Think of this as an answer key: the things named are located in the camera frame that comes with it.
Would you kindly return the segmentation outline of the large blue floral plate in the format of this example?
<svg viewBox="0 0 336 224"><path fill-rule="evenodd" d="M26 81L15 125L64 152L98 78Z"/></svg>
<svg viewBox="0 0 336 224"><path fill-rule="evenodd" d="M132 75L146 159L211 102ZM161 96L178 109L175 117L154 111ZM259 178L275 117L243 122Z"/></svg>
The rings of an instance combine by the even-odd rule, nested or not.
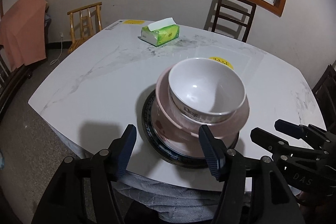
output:
<svg viewBox="0 0 336 224"><path fill-rule="evenodd" d="M207 168L206 159L197 138L183 136L180 131L169 129L168 126L167 142L162 141L157 135L151 121L151 107L154 100L155 91L152 91L146 98L141 113L144 135L153 149L161 155L163 160L171 164L189 169Z"/></svg>

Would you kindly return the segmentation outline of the pink bowl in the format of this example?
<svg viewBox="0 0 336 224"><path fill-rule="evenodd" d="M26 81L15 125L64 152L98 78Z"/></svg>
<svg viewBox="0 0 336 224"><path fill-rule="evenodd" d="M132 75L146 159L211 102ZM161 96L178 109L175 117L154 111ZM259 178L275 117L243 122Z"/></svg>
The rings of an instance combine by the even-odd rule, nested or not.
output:
<svg viewBox="0 0 336 224"><path fill-rule="evenodd" d="M240 130L245 126L250 112L248 98L240 107L225 115L215 118L207 113L201 113L190 106L175 102L169 85L171 67L166 68L159 76L155 87L155 99L169 129L178 130L183 136L193 136L198 139L199 128L207 125L213 136L231 146L239 138Z"/></svg>

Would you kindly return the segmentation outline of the white bowl blue base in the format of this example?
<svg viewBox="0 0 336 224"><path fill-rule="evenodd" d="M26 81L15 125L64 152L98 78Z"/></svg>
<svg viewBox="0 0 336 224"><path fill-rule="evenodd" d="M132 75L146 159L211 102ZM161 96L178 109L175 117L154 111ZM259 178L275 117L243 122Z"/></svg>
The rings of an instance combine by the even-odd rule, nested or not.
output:
<svg viewBox="0 0 336 224"><path fill-rule="evenodd" d="M169 73L175 102L211 117L223 118L246 98L242 79L231 68L207 58L185 59Z"/></svg>

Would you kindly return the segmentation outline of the white plate pink flowers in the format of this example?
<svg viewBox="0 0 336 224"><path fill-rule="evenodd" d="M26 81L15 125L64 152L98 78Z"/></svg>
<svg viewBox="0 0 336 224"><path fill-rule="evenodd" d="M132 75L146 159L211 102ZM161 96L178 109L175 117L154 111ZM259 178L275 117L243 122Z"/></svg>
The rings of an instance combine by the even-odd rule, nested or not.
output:
<svg viewBox="0 0 336 224"><path fill-rule="evenodd" d="M165 116L157 104L157 100L154 100L151 107L151 121L153 123L155 132L162 139L162 141L167 142L168 132Z"/></svg>

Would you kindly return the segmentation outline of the yellow warning sticker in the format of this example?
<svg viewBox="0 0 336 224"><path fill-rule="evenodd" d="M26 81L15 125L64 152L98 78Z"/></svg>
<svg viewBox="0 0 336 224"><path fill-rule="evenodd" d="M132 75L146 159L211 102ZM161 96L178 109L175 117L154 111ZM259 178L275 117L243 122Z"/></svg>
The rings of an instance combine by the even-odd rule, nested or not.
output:
<svg viewBox="0 0 336 224"><path fill-rule="evenodd" d="M227 61L226 59L223 59L221 57L216 57L216 56L209 57L209 59L211 59L213 61L217 61L217 62L219 62L219 63L221 63L223 65L226 65L227 67L231 68L232 70L234 70L233 65L229 61Z"/></svg>

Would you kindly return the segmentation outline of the green tissue box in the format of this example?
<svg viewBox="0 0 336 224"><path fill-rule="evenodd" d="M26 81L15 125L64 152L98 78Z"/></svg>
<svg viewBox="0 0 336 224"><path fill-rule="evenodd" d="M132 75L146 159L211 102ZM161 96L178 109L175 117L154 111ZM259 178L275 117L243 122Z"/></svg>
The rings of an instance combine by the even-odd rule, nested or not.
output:
<svg viewBox="0 0 336 224"><path fill-rule="evenodd" d="M140 39L158 47L179 37L180 26L173 18L161 19L141 29Z"/></svg>

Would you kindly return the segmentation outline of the bamboo chair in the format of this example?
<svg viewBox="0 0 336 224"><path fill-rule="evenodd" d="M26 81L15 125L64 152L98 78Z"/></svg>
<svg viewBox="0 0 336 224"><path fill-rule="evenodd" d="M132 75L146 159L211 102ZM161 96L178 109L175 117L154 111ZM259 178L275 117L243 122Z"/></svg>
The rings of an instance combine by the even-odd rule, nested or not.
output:
<svg viewBox="0 0 336 224"><path fill-rule="evenodd" d="M102 2L96 2L67 12L70 17L71 36L69 54L102 31L101 7ZM79 38L76 38L75 14L79 15Z"/></svg>

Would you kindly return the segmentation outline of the dark wooden chair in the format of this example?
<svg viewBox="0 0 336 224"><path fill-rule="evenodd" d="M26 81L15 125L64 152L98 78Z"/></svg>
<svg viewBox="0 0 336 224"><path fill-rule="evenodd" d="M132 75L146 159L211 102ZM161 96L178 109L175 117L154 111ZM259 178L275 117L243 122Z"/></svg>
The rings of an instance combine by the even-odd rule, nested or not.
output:
<svg viewBox="0 0 336 224"><path fill-rule="evenodd" d="M252 27L253 19L255 17L257 5L256 3L253 3L249 0L234 0L234 1L249 6L250 10L242 6L239 6L235 2L230 2L229 0L218 0L214 14L213 25L211 27L211 32L216 31L219 19L225 20L227 22L236 24L241 28L244 28L245 31L241 41L246 43ZM239 19L235 18L233 15L225 14L224 12L221 12L221 9L226 9L230 12L234 12L235 14L239 14L241 15L241 18Z"/></svg>

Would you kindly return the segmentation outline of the pink cloth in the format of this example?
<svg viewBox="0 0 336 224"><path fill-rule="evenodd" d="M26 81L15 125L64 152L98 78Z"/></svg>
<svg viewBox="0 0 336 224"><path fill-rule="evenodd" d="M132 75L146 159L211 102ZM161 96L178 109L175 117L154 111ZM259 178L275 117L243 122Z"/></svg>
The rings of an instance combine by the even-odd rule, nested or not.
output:
<svg viewBox="0 0 336 224"><path fill-rule="evenodd" d="M1 46L10 70L46 58L46 0L18 0L1 19Z"/></svg>

